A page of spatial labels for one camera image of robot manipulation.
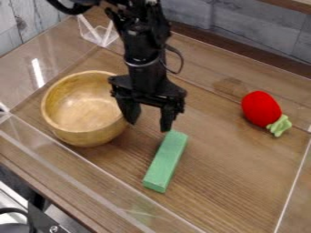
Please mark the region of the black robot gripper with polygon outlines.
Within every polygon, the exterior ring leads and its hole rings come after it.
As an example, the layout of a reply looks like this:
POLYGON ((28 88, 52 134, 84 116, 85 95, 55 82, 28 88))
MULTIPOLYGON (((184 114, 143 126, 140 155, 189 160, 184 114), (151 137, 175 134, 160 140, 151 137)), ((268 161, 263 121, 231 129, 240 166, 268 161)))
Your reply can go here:
POLYGON ((139 66, 128 63, 128 74, 111 76, 112 96, 125 120, 135 125, 141 113, 140 104, 160 109, 160 131, 171 131, 172 122, 184 111, 185 90, 173 84, 163 64, 139 66))

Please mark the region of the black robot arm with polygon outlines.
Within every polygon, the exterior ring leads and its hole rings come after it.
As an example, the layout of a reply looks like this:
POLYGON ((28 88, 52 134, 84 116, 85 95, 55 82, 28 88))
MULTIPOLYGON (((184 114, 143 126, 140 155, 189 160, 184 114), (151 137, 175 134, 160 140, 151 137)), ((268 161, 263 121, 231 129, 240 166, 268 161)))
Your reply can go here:
POLYGON ((113 21, 124 45, 124 62, 128 73, 111 76, 111 95, 116 100, 125 120, 133 124, 141 106, 160 109, 160 130, 168 132, 177 115, 184 111, 185 90, 168 79, 165 52, 177 49, 167 44, 171 24, 160 0, 71 0, 67 7, 59 0, 47 2, 67 15, 80 15, 107 2, 104 13, 113 21))

